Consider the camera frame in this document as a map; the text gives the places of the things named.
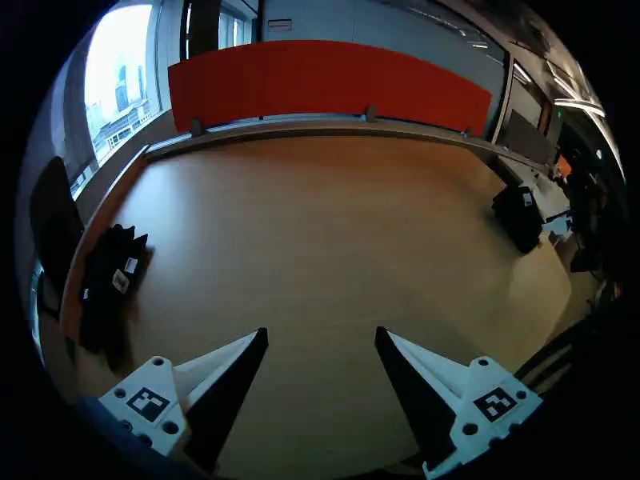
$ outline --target sign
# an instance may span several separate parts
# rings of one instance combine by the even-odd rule
[[[269,32],[291,32],[291,19],[280,18],[278,20],[269,20]]]

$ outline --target skyscraper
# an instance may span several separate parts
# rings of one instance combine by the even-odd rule
[[[118,104],[118,112],[122,112],[129,106],[129,97],[126,92],[126,66],[120,67],[118,83],[115,87],[115,101]]]
[[[142,78],[142,65],[138,65],[138,87],[140,87],[140,98],[144,100],[146,98],[145,83]]]

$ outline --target window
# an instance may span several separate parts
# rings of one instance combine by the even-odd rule
[[[146,39],[151,5],[109,12],[98,24],[86,60],[85,110],[96,159],[157,113],[147,97]]]
[[[191,4],[186,8],[185,23],[185,57],[189,59],[189,25],[191,23]],[[241,13],[236,13],[232,6],[224,2],[220,6],[218,20],[218,49],[251,43],[251,21],[247,21]]]
[[[221,11],[218,23],[218,48],[221,50],[247,43],[251,43],[251,24]]]

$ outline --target white desk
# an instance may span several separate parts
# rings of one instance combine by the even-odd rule
[[[567,212],[570,208],[569,199],[562,189],[549,180],[543,172],[511,158],[502,155],[498,157],[522,180],[524,186],[528,186],[531,189],[538,205],[540,216],[545,222],[542,229],[567,238],[570,234],[566,226],[566,221],[569,219],[568,214],[561,215],[552,221],[547,221],[548,218]]]

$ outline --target black bag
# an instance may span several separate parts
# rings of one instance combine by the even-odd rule
[[[80,345],[94,354],[104,350],[112,370],[119,368],[126,351],[121,307],[138,276],[137,263],[146,247],[147,235],[134,239],[134,232],[133,226],[125,230],[115,225],[102,234],[86,257],[79,292],[83,306]]]
[[[538,244],[542,217],[528,186],[508,186],[494,197],[496,218],[516,248],[528,254]]]

